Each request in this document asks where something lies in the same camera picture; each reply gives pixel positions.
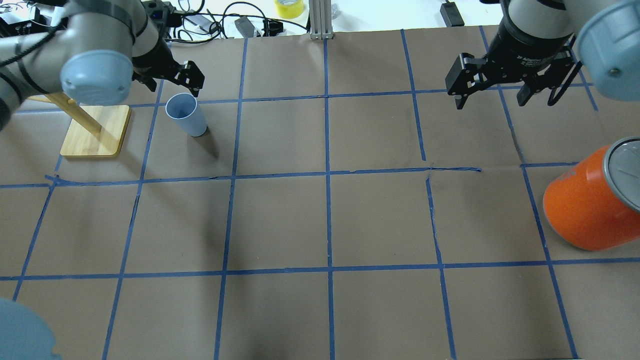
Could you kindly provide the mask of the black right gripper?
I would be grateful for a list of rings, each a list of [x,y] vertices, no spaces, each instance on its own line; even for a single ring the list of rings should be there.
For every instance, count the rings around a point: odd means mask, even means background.
[[[524,82],[516,99],[524,107],[544,89],[564,89],[583,67],[573,55],[570,35],[540,38],[501,20],[485,55],[460,54],[445,76],[446,93],[455,108],[463,109],[468,98],[498,84]]]

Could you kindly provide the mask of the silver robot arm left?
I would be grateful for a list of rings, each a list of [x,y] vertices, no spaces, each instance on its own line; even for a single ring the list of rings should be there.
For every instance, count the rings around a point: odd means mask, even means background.
[[[133,82],[157,80],[198,97],[205,75],[179,63],[144,0],[68,0],[67,23],[48,31],[1,39],[1,127],[30,96],[62,92],[85,105],[122,104]]]

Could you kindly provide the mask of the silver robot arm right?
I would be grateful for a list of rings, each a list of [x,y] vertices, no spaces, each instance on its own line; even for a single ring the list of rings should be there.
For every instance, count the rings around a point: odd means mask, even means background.
[[[519,106],[546,89],[553,106],[582,68],[602,96],[639,100],[637,0],[501,0],[499,5],[502,20],[486,54],[462,52],[445,76],[458,110],[476,92],[519,82]]]

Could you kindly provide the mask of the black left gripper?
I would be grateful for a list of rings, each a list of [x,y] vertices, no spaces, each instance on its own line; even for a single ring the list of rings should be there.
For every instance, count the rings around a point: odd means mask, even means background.
[[[131,62],[132,81],[156,88],[156,79],[169,80],[188,89],[198,98],[204,88],[205,75],[191,60],[177,62],[155,27],[146,27],[135,37]]]

